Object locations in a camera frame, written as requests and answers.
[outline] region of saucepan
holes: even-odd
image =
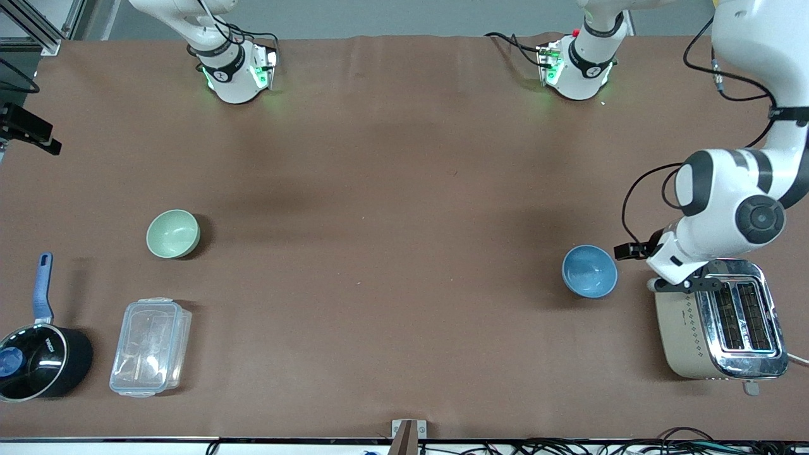
[[[0,401],[60,397],[82,381],[92,364],[93,348],[85,334],[52,325],[48,302],[52,262],[51,253],[42,253],[37,263],[34,323],[0,342]]]

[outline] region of pan lid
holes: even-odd
[[[43,393],[65,365],[66,343],[52,325],[35,324],[9,335],[0,345],[0,400],[21,402]]]

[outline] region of toaster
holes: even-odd
[[[773,298],[761,269],[743,259],[717,259],[705,266],[715,291],[655,292],[666,361],[693,379],[750,381],[779,377],[789,363]]]

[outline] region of clear plastic container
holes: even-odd
[[[180,383],[191,312],[171,299],[129,304],[109,388],[127,397],[151,397]]]

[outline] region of light green ceramic bowl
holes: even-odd
[[[157,257],[174,259],[191,253],[200,243],[200,225],[194,215],[175,209],[158,215],[146,231],[146,246]]]

